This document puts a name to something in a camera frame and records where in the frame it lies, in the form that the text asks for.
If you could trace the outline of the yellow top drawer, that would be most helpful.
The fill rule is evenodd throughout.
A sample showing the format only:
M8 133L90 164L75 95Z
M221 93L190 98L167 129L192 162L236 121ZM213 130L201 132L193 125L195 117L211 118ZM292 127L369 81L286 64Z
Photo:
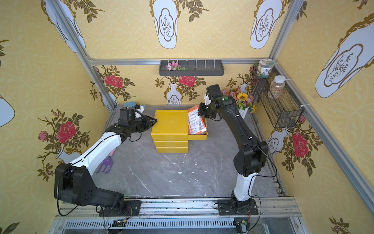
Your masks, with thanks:
M206 140L207 139L207 124L206 124L206 119L202 117L204 120L204 123L206 125L206 131L203 134L199 135L190 135L189 134L189 129L188 129L188 140Z

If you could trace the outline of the yellow three-drawer cabinet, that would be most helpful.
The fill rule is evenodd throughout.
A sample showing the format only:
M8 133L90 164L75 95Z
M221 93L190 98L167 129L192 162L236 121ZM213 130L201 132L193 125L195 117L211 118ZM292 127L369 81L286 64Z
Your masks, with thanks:
M187 153L188 111L156 110L157 123L152 127L152 139L158 153Z

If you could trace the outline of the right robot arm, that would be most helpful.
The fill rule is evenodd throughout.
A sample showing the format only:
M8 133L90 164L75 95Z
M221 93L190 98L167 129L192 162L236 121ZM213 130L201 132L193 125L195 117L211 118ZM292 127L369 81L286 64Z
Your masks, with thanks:
M254 179L266 164L268 144L252 133L240 115L234 98L223 95L219 85L209 86L204 99L205 102L199 104L198 115L212 120L219 115L229 126L239 148L233 160L238 177L232 191L232 206L237 209L248 206L252 200L250 193Z

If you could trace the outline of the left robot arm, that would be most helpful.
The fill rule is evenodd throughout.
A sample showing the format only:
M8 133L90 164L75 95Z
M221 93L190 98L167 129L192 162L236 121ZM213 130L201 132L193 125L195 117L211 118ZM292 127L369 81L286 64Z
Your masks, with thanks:
M85 153L70 163L62 163L55 170L54 197L75 206L101 207L101 215L124 215L129 206L119 192L98 188L92 175L105 158L133 133L151 129L157 120L143 115L140 106L123 107L118 122L105 130L103 136Z

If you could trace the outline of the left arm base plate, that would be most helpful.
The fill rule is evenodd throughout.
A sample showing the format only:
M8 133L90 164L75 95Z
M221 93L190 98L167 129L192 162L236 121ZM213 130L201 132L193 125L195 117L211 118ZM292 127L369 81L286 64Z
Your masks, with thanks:
M114 207L100 208L99 216L138 216L141 208L140 200L122 200Z

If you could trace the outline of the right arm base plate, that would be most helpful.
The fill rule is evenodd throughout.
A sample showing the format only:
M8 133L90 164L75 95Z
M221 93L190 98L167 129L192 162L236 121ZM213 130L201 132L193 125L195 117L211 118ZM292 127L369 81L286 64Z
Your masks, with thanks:
M246 201L238 201L236 198L218 200L218 214L228 215L258 215L259 210L256 201L252 198Z

